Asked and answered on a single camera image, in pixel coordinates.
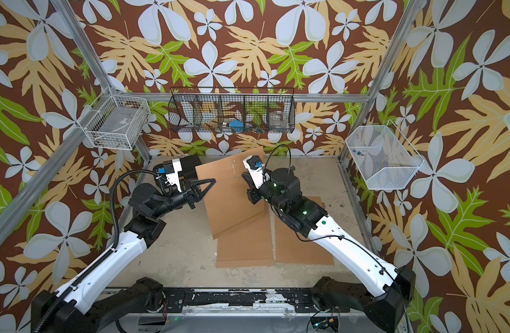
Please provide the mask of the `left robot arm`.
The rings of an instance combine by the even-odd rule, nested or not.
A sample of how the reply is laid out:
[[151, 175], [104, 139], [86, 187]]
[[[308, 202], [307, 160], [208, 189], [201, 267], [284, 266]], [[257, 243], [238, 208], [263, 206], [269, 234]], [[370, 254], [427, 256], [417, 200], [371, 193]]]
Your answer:
[[129, 200], [134, 217], [123, 230], [115, 228], [111, 246], [57, 291], [43, 291], [34, 298], [31, 330], [97, 332], [134, 310], [160, 312], [165, 309], [163, 285], [147, 277], [102, 301], [98, 297], [126, 266], [159, 238], [165, 227], [164, 215], [184, 205], [194, 208], [215, 183], [213, 178], [191, 180], [183, 192], [176, 185], [164, 190], [149, 183], [136, 187]]

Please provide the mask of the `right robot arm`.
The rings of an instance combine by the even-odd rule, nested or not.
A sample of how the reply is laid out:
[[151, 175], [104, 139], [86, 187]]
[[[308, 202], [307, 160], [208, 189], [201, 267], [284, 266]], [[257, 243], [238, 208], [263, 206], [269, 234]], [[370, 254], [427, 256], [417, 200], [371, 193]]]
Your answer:
[[267, 202], [299, 241], [321, 246], [357, 277], [357, 283], [321, 278], [311, 289], [317, 311], [355, 309], [382, 331], [395, 332], [413, 298], [413, 270], [386, 262], [344, 231], [321, 205], [303, 196], [292, 167], [268, 171], [256, 162], [246, 165], [242, 177], [250, 202]]

